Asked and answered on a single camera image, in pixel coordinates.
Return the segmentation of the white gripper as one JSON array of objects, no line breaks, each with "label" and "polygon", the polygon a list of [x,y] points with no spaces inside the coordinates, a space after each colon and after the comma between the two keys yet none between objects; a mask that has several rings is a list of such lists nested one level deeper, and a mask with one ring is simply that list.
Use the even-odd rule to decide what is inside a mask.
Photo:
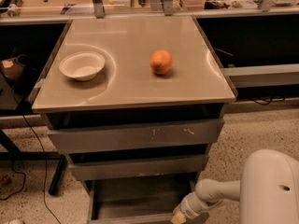
[{"label": "white gripper", "polygon": [[204,201],[195,192],[191,192],[186,195],[180,204],[174,209],[171,223],[184,224],[186,219],[195,219],[201,213],[220,206],[221,203],[222,200],[217,200],[214,203]]}]

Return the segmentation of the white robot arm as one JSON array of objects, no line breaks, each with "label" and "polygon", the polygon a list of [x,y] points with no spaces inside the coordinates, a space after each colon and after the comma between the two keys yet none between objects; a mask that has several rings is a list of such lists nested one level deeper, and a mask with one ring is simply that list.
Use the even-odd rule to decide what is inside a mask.
[{"label": "white robot arm", "polygon": [[299,224],[299,161],[272,149],[255,151],[239,180],[199,180],[171,222],[184,224],[227,200],[239,203],[240,224]]}]

